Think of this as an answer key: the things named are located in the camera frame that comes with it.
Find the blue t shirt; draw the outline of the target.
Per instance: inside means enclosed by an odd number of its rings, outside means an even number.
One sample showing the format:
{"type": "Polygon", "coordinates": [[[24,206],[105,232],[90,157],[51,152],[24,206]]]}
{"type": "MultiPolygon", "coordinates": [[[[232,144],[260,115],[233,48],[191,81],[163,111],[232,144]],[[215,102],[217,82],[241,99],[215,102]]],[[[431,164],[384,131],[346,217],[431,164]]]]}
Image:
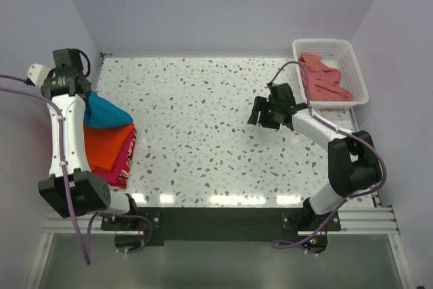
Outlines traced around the blue t shirt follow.
{"type": "Polygon", "coordinates": [[[91,92],[87,101],[84,124],[92,129],[124,127],[133,123],[131,115],[108,100],[91,92]]]}

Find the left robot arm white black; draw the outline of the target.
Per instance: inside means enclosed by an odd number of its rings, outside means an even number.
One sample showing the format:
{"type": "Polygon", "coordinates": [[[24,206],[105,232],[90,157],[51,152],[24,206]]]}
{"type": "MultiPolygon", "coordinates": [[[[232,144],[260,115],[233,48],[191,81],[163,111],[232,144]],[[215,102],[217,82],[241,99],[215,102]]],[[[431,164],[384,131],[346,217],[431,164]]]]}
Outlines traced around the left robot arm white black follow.
{"type": "Polygon", "coordinates": [[[85,152],[84,116],[91,84],[79,49],[53,51],[54,68],[43,68],[40,88],[51,119],[52,159],[49,176],[38,183],[41,197],[61,217],[101,211],[115,214],[124,229],[134,229],[140,213],[129,194],[114,193],[91,172],[85,152]]]}

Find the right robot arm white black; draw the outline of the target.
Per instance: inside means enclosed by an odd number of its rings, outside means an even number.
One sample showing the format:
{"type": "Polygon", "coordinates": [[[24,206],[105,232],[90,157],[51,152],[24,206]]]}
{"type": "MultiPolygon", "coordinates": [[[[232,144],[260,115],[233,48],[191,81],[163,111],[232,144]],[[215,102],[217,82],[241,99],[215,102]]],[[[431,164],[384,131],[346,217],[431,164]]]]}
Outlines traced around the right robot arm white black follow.
{"type": "Polygon", "coordinates": [[[308,103],[297,104],[287,83],[269,85],[269,91],[268,97],[255,97],[248,124],[274,130],[285,126],[307,136],[327,152],[327,183],[304,200],[299,217],[294,219],[297,229],[316,230],[342,202],[383,182],[383,161],[368,132],[341,128],[308,103]]]}

